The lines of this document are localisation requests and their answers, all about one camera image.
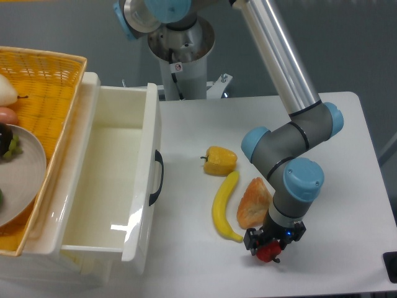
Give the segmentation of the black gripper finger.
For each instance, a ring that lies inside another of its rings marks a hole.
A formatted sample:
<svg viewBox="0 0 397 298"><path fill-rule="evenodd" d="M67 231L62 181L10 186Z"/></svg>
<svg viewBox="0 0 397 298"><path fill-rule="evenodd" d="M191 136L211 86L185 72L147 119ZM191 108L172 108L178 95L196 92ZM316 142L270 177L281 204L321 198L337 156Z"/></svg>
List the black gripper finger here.
<svg viewBox="0 0 397 298"><path fill-rule="evenodd" d="M306 227L302 221L294 222L292 227L284 228L279 239L281 250L284 250L292 242L300 241L305 232Z"/></svg>
<svg viewBox="0 0 397 298"><path fill-rule="evenodd" d="M263 229L248 228L243 237L244 246L248 251L250 251L252 256L257 254L259 248L264 244L262 234Z"/></svg>

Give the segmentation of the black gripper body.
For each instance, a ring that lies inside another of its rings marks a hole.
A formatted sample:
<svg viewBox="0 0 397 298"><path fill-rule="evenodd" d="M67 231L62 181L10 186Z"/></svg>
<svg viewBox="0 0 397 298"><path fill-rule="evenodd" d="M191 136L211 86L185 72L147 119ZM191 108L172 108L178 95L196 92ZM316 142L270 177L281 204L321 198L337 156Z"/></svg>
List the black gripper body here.
<svg viewBox="0 0 397 298"><path fill-rule="evenodd" d="M263 246L268 245L274 240L279 241L281 233L284 228L289 228L293 226L293 223L285 223L283 225L278 224L270 215L270 213L266 213L263 225L261 229L263 229L264 233L262 234L264 244Z"/></svg>

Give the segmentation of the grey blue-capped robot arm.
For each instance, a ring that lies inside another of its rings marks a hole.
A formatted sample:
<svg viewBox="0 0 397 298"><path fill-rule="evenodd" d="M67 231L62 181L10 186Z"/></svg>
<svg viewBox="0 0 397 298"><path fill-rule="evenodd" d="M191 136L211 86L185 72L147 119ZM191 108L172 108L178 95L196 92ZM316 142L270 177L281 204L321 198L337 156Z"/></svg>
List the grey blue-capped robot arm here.
<svg viewBox="0 0 397 298"><path fill-rule="evenodd" d="M324 183L321 167L303 154L337 134L341 111L322 102L283 26L274 1L231 1L251 31L270 78L290 117L270 131L258 127L241 149L275 189L261 228L248 228L244 245L264 261L277 261L305 233L303 217ZM209 1L116 1L113 10L129 40L146 37L161 65L167 100L205 99L207 55L215 43L211 25L198 16Z"/></svg>

